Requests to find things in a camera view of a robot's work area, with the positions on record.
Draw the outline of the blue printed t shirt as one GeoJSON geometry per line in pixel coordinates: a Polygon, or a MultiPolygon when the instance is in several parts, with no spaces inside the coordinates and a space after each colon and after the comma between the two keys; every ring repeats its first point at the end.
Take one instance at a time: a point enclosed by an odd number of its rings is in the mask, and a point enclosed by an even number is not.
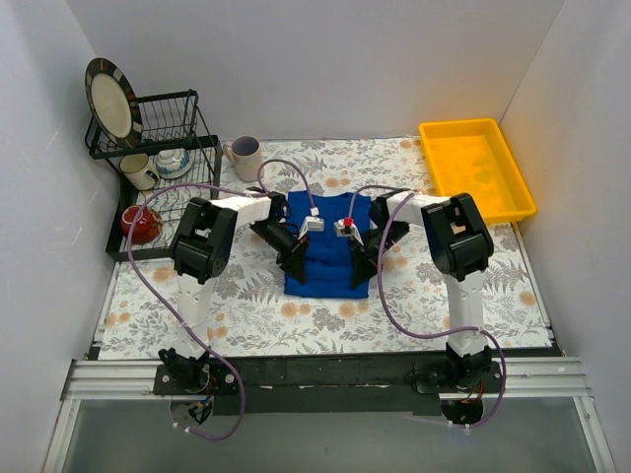
{"type": "Polygon", "coordinates": [[[346,237],[335,233],[334,223],[347,216],[353,206],[353,219],[360,232],[370,228],[369,211],[371,198],[354,197],[351,192],[335,196],[316,196],[315,204],[324,219],[322,232],[309,232],[306,253],[307,282],[285,277],[284,293],[309,299],[363,300],[369,295],[369,284],[364,282],[351,287],[353,272],[351,250],[346,237]]]}

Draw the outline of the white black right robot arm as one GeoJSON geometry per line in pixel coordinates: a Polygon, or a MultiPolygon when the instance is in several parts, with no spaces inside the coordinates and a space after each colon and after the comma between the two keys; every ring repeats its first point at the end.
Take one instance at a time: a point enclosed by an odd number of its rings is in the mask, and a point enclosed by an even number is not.
{"type": "Polygon", "coordinates": [[[434,375],[438,386],[468,391],[491,369],[491,348],[483,333],[481,296],[484,272],[494,253],[494,243],[471,195],[435,197],[403,188],[386,188],[371,203],[372,229],[360,232],[353,219],[357,196],[351,197],[346,217],[335,223],[338,237],[348,237],[353,288],[377,279],[378,293],[389,321],[411,338],[445,337],[446,360],[434,375]],[[409,232],[410,226],[425,231],[435,267],[444,277],[448,292],[450,329],[437,334],[416,334],[394,319],[383,287],[384,253],[409,232]]]}

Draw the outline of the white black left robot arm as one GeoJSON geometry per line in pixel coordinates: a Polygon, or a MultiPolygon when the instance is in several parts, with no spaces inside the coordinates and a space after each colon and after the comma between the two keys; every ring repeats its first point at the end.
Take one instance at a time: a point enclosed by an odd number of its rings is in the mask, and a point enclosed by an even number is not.
{"type": "Polygon", "coordinates": [[[200,393],[215,379],[207,352],[210,302],[238,229],[250,228],[276,251],[276,264],[286,275],[307,282],[308,227],[292,233],[287,210],[285,196],[277,192],[211,201],[195,197],[187,204],[171,244],[178,328],[171,346],[159,352],[170,379],[185,392],[200,393]]]}

